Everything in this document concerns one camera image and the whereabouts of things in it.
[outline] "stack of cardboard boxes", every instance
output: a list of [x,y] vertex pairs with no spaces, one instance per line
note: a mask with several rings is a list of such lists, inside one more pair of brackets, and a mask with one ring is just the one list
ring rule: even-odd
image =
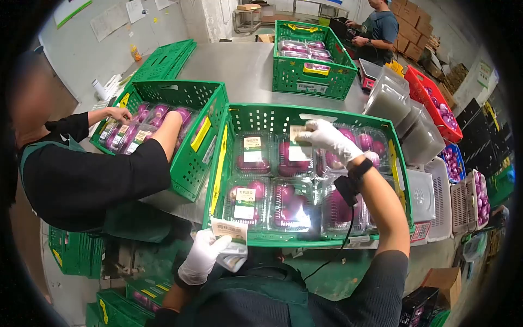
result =
[[430,15],[407,0],[393,0],[389,5],[396,16],[400,31],[394,48],[407,57],[418,61],[432,35]]

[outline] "black cable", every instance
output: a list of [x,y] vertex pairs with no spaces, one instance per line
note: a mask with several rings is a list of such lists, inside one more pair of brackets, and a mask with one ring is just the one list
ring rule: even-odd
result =
[[306,281],[307,278],[311,277],[312,275],[316,274],[318,272],[318,270],[320,270],[321,268],[325,267],[326,265],[328,265],[329,263],[331,263],[335,258],[337,258],[339,256],[339,254],[343,251],[343,248],[345,247],[345,244],[347,243],[348,239],[349,239],[349,234],[350,234],[350,231],[351,229],[353,228],[353,223],[354,223],[354,206],[350,206],[350,209],[352,211],[352,219],[350,220],[350,225],[349,225],[349,230],[347,231],[347,236],[345,236],[345,240],[343,241],[342,243],[342,246],[339,248],[339,251],[338,253],[336,253],[336,255],[330,259],[329,261],[327,261],[326,263],[324,263],[323,265],[319,266],[312,274],[310,274],[309,276],[305,277],[303,279],[303,281]]

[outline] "gloved hand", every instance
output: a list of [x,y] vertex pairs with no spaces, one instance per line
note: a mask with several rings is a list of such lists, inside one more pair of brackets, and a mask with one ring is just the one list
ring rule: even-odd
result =
[[211,229],[207,228],[196,233],[194,244],[184,263],[178,269],[178,277],[187,285],[202,285],[216,263],[216,257],[231,243],[230,236],[222,236],[218,240]]
[[307,131],[296,135],[297,141],[310,142],[313,146],[336,154],[341,163],[347,165],[363,152],[326,120],[309,120],[305,123]]

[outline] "red plastic crate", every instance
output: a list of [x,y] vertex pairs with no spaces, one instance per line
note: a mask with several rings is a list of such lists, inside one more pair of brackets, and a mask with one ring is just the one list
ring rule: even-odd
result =
[[425,89],[423,89],[425,86],[430,87],[432,89],[432,96],[438,99],[439,103],[444,103],[448,106],[448,103],[445,101],[445,98],[441,94],[441,91],[438,89],[436,83],[413,68],[411,65],[408,65],[407,67],[408,68],[407,72],[405,73],[405,79],[408,81],[411,99],[425,105],[425,108],[427,108],[430,116],[434,121],[434,124],[438,127],[439,133],[441,136],[443,136],[444,139],[452,143],[458,143],[461,141],[463,134],[461,133],[460,127],[458,126],[458,128],[454,131],[443,121],[443,118],[436,110],[436,106],[430,100],[430,96],[427,94]]

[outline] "green plastic crate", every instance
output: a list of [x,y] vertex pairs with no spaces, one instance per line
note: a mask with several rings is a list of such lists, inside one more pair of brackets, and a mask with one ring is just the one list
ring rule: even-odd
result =
[[[232,165],[234,164],[234,141],[239,131],[263,130],[274,133],[288,133],[290,125],[304,125],[308,119],[318,116],[334,117],[336,122],[355,127],[374,127],[385,134],[389,140],[389,155],[391,156],[392,175],[397,186],[396,193],[405,209],[410,232],[413,233],[415,226],[412,221],[412,205],[405,161],[396,132],[389,120],[338,110],[272,104],[228,104],[220,125],[217,152],[212,161],[202,228],[210,227],[211,217],[222,217],[223,205],[227,196],[227,180],[231,176]],[[404,184],[403,190],[399,187],[401,179]],[[302,240],[300,239],[301,235],[303,234],[299,232],[279,232],[266,230],[263,227],[250,227],[248,245],[265,247],[340,246],[346,232],[322,234],[319,241]],[[379,236],[373,234],[369,238],[377,240]]]
[[193,39],[156,48],[131,78],[131,82],[174,79],[196,47]]
[[157,308],[161,308],[163,299],[172,286],[173,283],[169,279],[159,276],[127,279],[126,298],[154,312],[153,303]]
[[105,326],[102,316],[98,311],[98,304],[96,302],[88,303],[85,308],[85,326],[86,327],[102,327]]
[[[283,57],[278,51],[280,40],[323,41],[335,63]],[[358,69],[330,27],[276,20],[274,43],[273,91],[345,99]],[[326,65],[330,69],[322,74],[307,69],[306,63]]]
[[104,289],[96,294],[98,312],[105,325],[143,327],[154,314],[138,304],[123,297],[112,289]]
[[[120,103],[127,94],[127,108],[132,114],[136,113],[140,103],[151,102],[201,110],[196,122],[205,116],[209,118],[209,129],[202,128],[199,137],[196,137],[201,143],[191,144],[191,138],[198,128],[198,124],[194,123],[170,165],[170,190],[190,201],[196,200],[210,166],[220,119],[228,102],[225,84],[181,80],[133,82],[125,87],[115,104]],[[101,151],[113,154],[98,142],[105,122],[103,120],[99,124],[90,142]]]
[[64,275],[100,278],[104,239],[49,226],[48,244]]

